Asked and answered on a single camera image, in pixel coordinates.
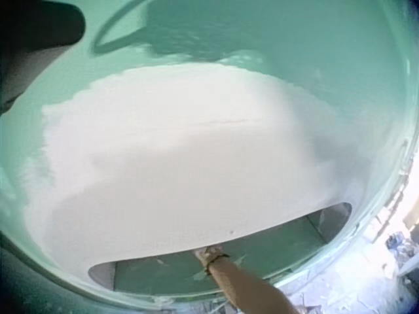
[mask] person's arm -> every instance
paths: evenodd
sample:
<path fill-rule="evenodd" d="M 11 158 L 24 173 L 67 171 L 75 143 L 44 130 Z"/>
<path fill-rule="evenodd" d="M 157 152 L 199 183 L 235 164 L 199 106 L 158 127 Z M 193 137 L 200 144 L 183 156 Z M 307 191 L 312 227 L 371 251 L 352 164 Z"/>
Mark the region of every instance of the person's arm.
<path fill-rule="evenodd" d="M 195 255 L 205 266 L 205 258 Z M 280 290 L 241 270 L 228 258 L 217 258 L 208 269 L 228 300 L 245 314 L 298 314 Z"/>

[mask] white paint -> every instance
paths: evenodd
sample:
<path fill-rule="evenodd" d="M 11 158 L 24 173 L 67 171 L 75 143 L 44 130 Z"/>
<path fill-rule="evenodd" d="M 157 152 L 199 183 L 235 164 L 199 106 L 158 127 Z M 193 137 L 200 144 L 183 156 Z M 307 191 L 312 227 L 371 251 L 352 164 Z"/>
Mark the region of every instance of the white paint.
<path fill-rule="evenodd" d="M 202 63 L 113 75 L 43 114 L 50 176 L 39 182 L 28 162 L 26 224 L 84 281 L 95 264 L 211 245 L 331 205 L 334 163 L 310 139 L 350 134 L 301 88 Z"/>

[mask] teal painted surface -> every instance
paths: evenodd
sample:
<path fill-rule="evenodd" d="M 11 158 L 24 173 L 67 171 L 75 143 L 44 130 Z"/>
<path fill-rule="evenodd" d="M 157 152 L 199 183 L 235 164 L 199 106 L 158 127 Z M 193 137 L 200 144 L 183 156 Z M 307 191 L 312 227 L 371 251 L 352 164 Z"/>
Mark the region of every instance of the teal painted surface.
<path fill-rule="evenodd" d="M 0 118 L 1 229 L 30 258 L 59 277 L 110 300 L 138 304 L 62 273 L 32 242 L 24 222 L 24 208 L 30 202 L 27 178 L 53 180 L 42 152 L 43 106 L 71 99 L 95 80 L 133 67 L 219 62 L 306 88 L 348 121 L 363 109 L 375 112 L 364 116 L 360 146 L 344 151 L 366 151 L 369 162 L 375 162 L 367 162 L 366 175 L 360 178 L 365 194 L 337 240 L 352 232 L 367 209 L 379 207 L 390 195 L 413 140 L 418 110 L 417 42 L 403 6 L 406 1 L 149 1 L 133 7 L 105 34 L 105 43 L 135 35 L 118 50 L 104 54 L 95 48 L 95 39 L 130 2 L 69 2 L 85 15 L 84 38 L 49 66 Z M 23 171 L 30 158 L 40 165 L 35 173 Z"/>
<path fill-rule="evenodd" d="M 231 259 L 258 276 L 277 273 L 312 256 L 324 241 L 307 218 L 223 244 Z M 176 295 L 218 290 L 191 252 L 120 261 L 115 269 L 115 290 Z"/>

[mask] bracelet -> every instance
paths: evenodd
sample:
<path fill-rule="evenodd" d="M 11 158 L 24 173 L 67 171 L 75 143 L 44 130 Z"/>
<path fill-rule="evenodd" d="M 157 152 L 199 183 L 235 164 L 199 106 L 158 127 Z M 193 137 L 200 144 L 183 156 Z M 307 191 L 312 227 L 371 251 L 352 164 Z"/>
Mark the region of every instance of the bracelet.
<path fill-rule="evenodd" d="M 219 254 L 216 257 L 214 257 L 212 260 L 210 260 L 207 263 L 207 265 L 205 266 L 205 272 L 206 272 L 207 275 L 209 275 L 209 276 L 211 275 L 211 272 L 210 272 L 210 269 L 209 269 L 211 264 L 214 263 L 216 260 L 220 259 L 221 257 L 230 257 L 230 255 L 222 253 L 222 254 Z"/>

